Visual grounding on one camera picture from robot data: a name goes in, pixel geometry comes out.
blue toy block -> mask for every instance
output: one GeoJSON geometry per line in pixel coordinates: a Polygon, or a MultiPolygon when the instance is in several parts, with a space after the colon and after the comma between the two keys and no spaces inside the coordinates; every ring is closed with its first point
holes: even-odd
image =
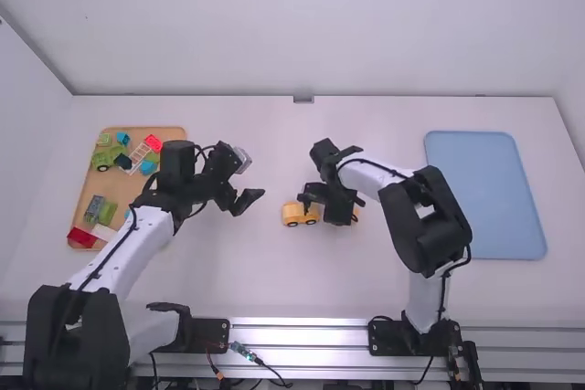
{"type": "Polygon", "coordinates": [[[116,132],[116,141],[120,145],[127,146],[130,143],[130,136],[126,132],[116,132]]]}
{"type": "Polygon", "coordinates": [[[143,160],[143,162],[140,163],[140,172],[143,173],[143,175],[150,175],[154,171],[156,171],[156,163],[148,160],[143,160]]]}

teal cube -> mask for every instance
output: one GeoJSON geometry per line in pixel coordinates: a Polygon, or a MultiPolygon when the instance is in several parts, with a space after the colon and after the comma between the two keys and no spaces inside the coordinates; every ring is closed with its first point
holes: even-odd
{"type": "Polygon", "coordinates": [[[143,175],[150,175],[154,171],[156,171],[156,163],[150,162],[148,160],[143,160],[143,162],[140,164],[140,172],[143,175]]]}

toy pieces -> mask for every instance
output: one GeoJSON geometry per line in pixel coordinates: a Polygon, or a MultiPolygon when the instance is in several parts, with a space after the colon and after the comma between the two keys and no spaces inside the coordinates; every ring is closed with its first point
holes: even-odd
{"type": "Polygon", "coordinates": [[[85,248],[92,248],[93,244],[95,244],[95,241],[98,240],[98,238],[94,235],[91,235],[77,227],[73,227],[70,230],[69,234],[67,235],[67,239],[73,242],[77,242],[85,248]]]}
{"type": "Polygon", "coordinates": [[[303,203],[291,201],[282,207],[282,222],[285,226],[295,227],[300,223],[308,226],[319,221],[319,208],[315,203],[311,203],[309,211],[305,214],[303,203]]]}
{"type": "Polygon", "coordinates": [[[96,142],[96,145],[110,146],[111,144],[112,144],[112,137],[110,136],[109,133],[103,132],[102,134],[100,134],[100,136],[98,136],[98,141],[96,142]]]}
{"type": "Polygon", "coordinates": [[[91,157],[91,167],[103,173],[112,166],[110,161],[110,153],[108,151],[96,151],[91,157]]]}
{"type": "Polygon", "coordinates": [[[118,141],[120,145],[128,146],[128,143],[130,143],[130,136],[126,132],[116,132],[116,141],[118,141]]]}
{"type": "Polygon", "coordinates": [[[161,156],[160,154],[151,151],[146,155],[146,157],[144,157],[144,159],[147,160],[148,162],[159,163],[161,161],[161,156]]]}
{"type": "Polygon", "coordinates": [[[144,143],[151,147],[155,153],[160,153],[163,149],[163,143],[153,134],[149,134],[144,138],[144,143]]]}
{"type": "Polygon", "coordinates": [[[94,235],[97,239],[101,239],[102,241],[109,242],[113,237],[116,236],[118,232],[115,230],[102,226],[101,224],[96,224],[93,229],[91,230],[91,234],[94,235]]]}
{"type": "Polygon", "coordinates": [[[150,146],[148,146],[144,142],[140,142],[140,145],[138,145],[136,147],[136,149],[130,153],[130,160],[132,161],[132,166],[131,166],[130,170],[126,170],[125,172],[128,175],[132,175],[136,171],[138,171],[138,167],[140,166],[140,163],[143,162],[144,157],[146,157],[146,155],[151,151],[152,151],[152,149],[150,146]]]}
{"type": "Polygon", "coordinates": [[[100,195],[94,195],[91,198],[90,205],[83,214],[83,220],[86,223],[95,224],[98,220],[98,215],[100,214],[101,205],[105,201],[105,198],[100,195]]]}
{"type": "Polygon", "coordinates": [[[98,223],[109,226],[117,208],[118,205],[116,203],[110,201],[104,202],[101,205],[100,214],[98,215],[98,223]]]}
{"type": "Polygon", "coordinates": [[[143,162],[140,164],[140,172],[143,175],[150,175],[154,171],[156,171],[156,163],[143,160],[143,162]]]}
{"type": "Polygon", "coordinates": [[[121,145],[113,145],[108,149],[97,148],[91,157],[91,167],[101,173],[114,165],[114,160],[120,154],[126,153],[126,148],[121,145]]]}
{"type": "Polygon", "coordinates": [[[113,159],[113,162],[120,166],[124,171],[132,169],[132,160],[126,154],[118,154],[118,156],[113,159]]]}

white wall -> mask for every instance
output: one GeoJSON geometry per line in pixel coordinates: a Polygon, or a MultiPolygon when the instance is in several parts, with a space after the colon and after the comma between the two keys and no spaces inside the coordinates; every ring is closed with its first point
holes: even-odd
{"type": "Polygon", "coordinates": [[[581,105],[560,92],[585,54],[585,0],[0,5],[79,94],[540,94],[573,119],[581,105]]]}
{"type": "Polygon", "coordinates": [[[51,140],[57,137],[59,117],[70,105],[71,95],[2,17],[0,21],[2,278],[55,146],[51,140]]]}

metal extrusion frame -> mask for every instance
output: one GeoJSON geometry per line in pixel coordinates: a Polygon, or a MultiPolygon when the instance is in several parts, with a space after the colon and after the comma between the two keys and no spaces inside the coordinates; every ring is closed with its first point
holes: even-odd
{"type": "MultiPolygon", "coordinates": [[[[374,357],[367,350],[367,320],[301,318],[230,318],[229,340],[246,344],[285,379],[416,380],[427,357],[374,357]]],[[[485,381],[585,383],[585,325],[552,327],[462,325],[464,340],[477,343],[485,381]]],[[[22,373],[24,318],[0,315],[0,375],[22,373]]],[[[205,355],[157,353],[161,376],[212,377],[205,355]]],[[[225,376],[271,378],[271,372],[228,351],[214,355],[225,376]]],[[[466,379],[464,362],[460,361],[466,379]]],[[[152,375],[148,357],[134,366],[152,375]]],[[[447,381],[445,361],[435,358],[429,381],[447,381]]]]}

